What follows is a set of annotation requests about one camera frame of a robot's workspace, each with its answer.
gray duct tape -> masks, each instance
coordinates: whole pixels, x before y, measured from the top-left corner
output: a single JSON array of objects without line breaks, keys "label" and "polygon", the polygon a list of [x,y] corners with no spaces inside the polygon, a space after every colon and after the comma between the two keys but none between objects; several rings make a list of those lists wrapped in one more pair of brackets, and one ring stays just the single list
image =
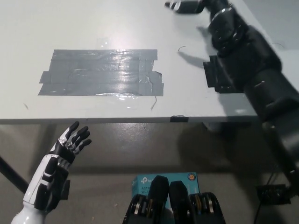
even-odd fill
[{"label": "gray duct tape", "polygon": [[140,50],[54,50],[52,61],[62,60],[101,60],[103,62],[111,61],[156,61],[156,49],[140,49]]},{"label": "gray duct tape", "polygon": [[44,71],[40,83],[162,83],[162,75],[156,71],[139,73],[130,71]]},{"label": "gray duct tape", "polygon": [[135,95],[163,96],[164,84],[43,84],[43,96]]},{"label": "gray duct tape", "polygon": [[119,61],[101,63],[96,60],[52,61],[49,71],[136,71],[149,72],[153,70],[153,61]]},{"label": "gray duct tape", "polygon": [[152,71],[157,50],[54,50],[39,95],[162,96],[162,74]]}]

cardboard box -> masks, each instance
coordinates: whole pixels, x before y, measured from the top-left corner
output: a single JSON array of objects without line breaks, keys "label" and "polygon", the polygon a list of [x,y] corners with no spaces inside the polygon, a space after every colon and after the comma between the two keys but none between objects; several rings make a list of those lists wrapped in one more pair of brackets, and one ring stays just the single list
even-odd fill
[{"label": "cardboard box", "polygon": [[[172,181],[182,181],[188,190],[188,194],[199,193],[199,186],[197,181],[196,172],[190,173],[168,173],[168,174],[143,174],[138,175],[132,181],[132,197],[136,194],[148,195],[150,190],[150,184],[152,180],[157,176],[165,176],[168,178],[169,184]],[[165,221],[164,223],[173,224],[173,213],[169,201],[169,196],[165,205]]]}]

white table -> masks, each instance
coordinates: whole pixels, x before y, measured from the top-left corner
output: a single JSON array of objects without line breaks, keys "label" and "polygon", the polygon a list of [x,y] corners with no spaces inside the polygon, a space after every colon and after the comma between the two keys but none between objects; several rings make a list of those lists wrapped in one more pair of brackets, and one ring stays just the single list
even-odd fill
[{"label": "white table", "polygon": [[[243,94],[208,88],[202,60],[213,50],[197,27],[209,14],[181,16],[165,0],[10,0],[0,8],[0,123],[189,122],[256,117]],[[245,20],[270,40],[242,0],[232,0]],[[54,49],[157,49],[164,96],[38,96],[40,77]],[[199,63],[193,65],[194,57]]]}]

white robotic hand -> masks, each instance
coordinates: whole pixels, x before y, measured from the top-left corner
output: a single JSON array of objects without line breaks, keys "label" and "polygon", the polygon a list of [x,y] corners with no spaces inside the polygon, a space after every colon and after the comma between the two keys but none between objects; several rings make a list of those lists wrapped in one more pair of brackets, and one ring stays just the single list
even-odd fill
[{"label": "white robotic hand", "polygon": [[43,224],[46,215],[55,209],[60,200],[67,199],[70,181],[69,167],[82,149],[92,141],[85,126],[74,132],[79,122],[65,130],[50,152],[39,164],[23,199],[23,210],[11,224]]}]

cable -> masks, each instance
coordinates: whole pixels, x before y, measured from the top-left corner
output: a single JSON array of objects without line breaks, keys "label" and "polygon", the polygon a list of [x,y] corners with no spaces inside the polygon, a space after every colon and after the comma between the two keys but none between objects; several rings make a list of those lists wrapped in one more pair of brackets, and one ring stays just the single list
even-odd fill
[{"label": "cable", "polygon": [[[272,177],[274,176],[274,174],[275,174],[275,171],[273,171],[273,172],[271,173],[271,175],[270,175],[270,177],[269,177],[269,179],[268,179],[266,185],[269,185],[269,183],[270,183]],[[257,208],[257,211],[256,211],[256,216],[255,216],[255,218],[254,218],[254,222],[253,222],[253,224],[256,224],[256,222],[257,222],[257,217],[258,217],[258,214],[260,213],[260,209],[261,209],[261,206],[262,206],[262,201],[263,201],[263,199],[260,200],[260,204],[258,205],[258,208]]]}]

